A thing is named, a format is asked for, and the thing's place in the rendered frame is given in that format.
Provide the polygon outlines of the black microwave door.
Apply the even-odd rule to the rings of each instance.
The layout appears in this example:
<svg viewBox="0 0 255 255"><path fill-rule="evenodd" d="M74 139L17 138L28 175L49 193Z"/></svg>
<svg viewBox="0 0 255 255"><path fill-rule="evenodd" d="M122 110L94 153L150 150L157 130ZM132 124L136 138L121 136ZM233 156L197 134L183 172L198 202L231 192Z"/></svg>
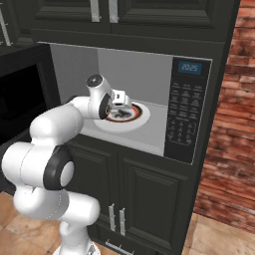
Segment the black microwave door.
<svg viewBox="0 0 255 255"><path fill-rule="evenodd" d="M32 120L60 104L49 45L0 52L0 145L27 140Z"/></svg>

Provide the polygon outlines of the white plate with orange rim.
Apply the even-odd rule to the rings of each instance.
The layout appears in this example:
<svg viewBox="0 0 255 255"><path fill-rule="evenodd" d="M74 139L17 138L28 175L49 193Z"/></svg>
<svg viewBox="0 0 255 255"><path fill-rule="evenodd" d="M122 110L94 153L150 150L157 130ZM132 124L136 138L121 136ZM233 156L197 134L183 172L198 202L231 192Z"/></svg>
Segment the white plate with orange rim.
<svg viewBox="0 0 255 255"><path fill-rule="evenodd" d="M114 123L127 123L132 122L136 119L138 119L142 114L142 109L140 106L136 104L132 104L130 109L127 109L126 111L119 110L118 111L121 115L120 118L113 118L113 113L117 113L116 111L111 111L111 113L107 116L107 121L114 122ZM123 117L122 112L128 112L129 117Z"/></svg>

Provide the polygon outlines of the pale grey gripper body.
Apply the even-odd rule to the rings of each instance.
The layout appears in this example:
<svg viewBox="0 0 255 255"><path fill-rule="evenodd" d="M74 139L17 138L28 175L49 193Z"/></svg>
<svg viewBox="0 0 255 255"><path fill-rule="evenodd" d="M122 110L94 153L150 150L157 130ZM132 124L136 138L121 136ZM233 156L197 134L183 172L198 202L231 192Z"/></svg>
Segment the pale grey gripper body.
<svg viewBox="0 0 255 255"><path fill-rule="evenodd" d="M127 109L130 109L130 108L131 108L131 102L114 103L113 107L112 107L112 110L117 112L119 110L126 111Z"/></svg>

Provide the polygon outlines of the black microwave oven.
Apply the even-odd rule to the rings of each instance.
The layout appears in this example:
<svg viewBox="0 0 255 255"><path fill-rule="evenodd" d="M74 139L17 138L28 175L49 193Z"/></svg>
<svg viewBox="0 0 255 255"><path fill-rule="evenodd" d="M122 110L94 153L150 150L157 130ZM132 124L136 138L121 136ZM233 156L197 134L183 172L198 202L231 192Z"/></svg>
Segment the black microwave oven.
<svg viewBox="0 0 255 255"><path fill-rule="evenodd" d="M211 60L55 44L50 48L63 101L75 93L86 95L86 79L99 74L150 111L148 122L133 131L83 127L83 134L193 163Z"/></svg>

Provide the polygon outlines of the dark cupboard door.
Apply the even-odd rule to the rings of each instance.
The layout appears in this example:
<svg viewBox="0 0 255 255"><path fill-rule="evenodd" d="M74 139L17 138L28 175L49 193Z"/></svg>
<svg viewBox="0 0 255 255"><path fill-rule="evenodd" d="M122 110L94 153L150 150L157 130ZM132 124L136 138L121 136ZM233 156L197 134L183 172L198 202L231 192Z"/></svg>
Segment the dark cupboard door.
<svg viewBox="0 0 255 255"><path fill-rule="evenodd" d="M109 33L108 1L99 0L100 22L93 22L90 0L32 0L34 28L85 33Z"/></svg>
<svg viewBox="0 0 255 255"><path fill-rule="evenodd" d="M226 40L239 0L118 0L119 35L198 41Z"/></svg>
<svg viewBox="0 0 255 255"><path fill-rule="evenodd" d="M33 45L31 34L33 18L32 0L0 0L0 8L4 21L8 24L7 31L12 42L11 47ZM0 27L0 46L8 47Z"/></svg>
<svg viewBox="0 0 255 255"><path fill-rule="evenodd" d="M124 158L120 162L126 236L157 249L181 253L185 176Z"/></svg>
<svg viewBox="0 0 255 255"><path fill-rule="evenodd" d="M96 198L101 206L97 224L111 228L110 207L113 206L117 212L119 203L116 154L74 140L68 142L68 147L76 169L67 189Z"/></svg>

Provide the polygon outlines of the dark drawer front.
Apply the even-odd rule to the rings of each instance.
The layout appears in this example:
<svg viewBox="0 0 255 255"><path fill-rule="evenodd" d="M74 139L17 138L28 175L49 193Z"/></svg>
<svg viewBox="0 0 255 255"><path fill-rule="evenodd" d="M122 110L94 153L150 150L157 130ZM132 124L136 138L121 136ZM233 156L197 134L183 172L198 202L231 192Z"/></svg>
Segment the dark drawer front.
<svg viewBox="0 0 255 255"><path fill-rule="evenodd" d="M110 239L112 244L120 246L122 244L122 248L126 251L132 252L134 250L134 255L181 255L180 252L172 253L170 251L165 251L161 249L157 249L151 245L144 244L135 240L134 238L124 237L117 232L114 232L108 229L105 226L101 226L99 224L94 224L88 227L90 237L109 249L119 253L120 255L124 255L119 251L109 247L106 245L106 241Z"/></svg>

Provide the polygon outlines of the white round microwave turntable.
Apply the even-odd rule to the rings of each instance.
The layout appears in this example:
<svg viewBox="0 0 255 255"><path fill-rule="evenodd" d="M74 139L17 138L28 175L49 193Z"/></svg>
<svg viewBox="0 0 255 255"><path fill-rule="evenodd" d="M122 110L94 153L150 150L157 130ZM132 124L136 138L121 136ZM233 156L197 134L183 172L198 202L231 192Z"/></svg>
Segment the white round microwave turntable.
<svg viewBox="0 0 255 255"><path fill-rule="evenodd" d="M146 107L144 104L138 102L133 102L132 104L136 104L142 109L141 116L134 121L127 123L114 123L107 121L107 118L105 118L104 120L85 120L84 128L100 129L102 131L107 131L110 133L129 132L141 128L148 122L150 118L150 111L148 107Z"/></svg>

